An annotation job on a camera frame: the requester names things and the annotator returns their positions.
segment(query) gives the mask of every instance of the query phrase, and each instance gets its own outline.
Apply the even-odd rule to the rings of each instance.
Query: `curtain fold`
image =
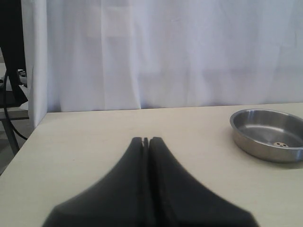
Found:
[[[22,2],[35,126],[47,111],[303,101],[300,0]]]

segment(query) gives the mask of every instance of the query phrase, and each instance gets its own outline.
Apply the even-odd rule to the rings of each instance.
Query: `metal table leg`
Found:
[[[13,129],[11,128],[8,120],[2,119],[2,124],[6,133],[6,136],[8,137],[10,147],[13,151],[13,154],[16,155],[18,151],[20,150],[15,133]]]

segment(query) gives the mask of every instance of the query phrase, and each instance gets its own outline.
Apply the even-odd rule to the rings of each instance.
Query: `white backdrop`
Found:
[[[302,0],[22,0],[30,116],[303,101]]]

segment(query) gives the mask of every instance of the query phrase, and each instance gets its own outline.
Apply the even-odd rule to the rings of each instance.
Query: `black cable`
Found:
[[[4,109],[4,113],[5,113],[5,117],[9,122],[9,125],[12,127],[13,131],[22,139],[27,140],[27,138],[22,135],[20,132],[18,132],[18,130],[15,128],[15,126],[13,125],[13,123],[11,122],[10,118],[9,118],[9,113],[8,113],[8,109],[6,106],[6,81],[8,79],[8,72],[5,72],[5,76],[4,76],[4,82],[3,82],[3,109]]]

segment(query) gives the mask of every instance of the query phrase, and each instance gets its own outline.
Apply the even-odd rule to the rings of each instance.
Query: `metal bowl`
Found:
[[[230,118],[235,143],[260,159],[292,163],[303,160],[303,119],[274,110],[248,109]]]

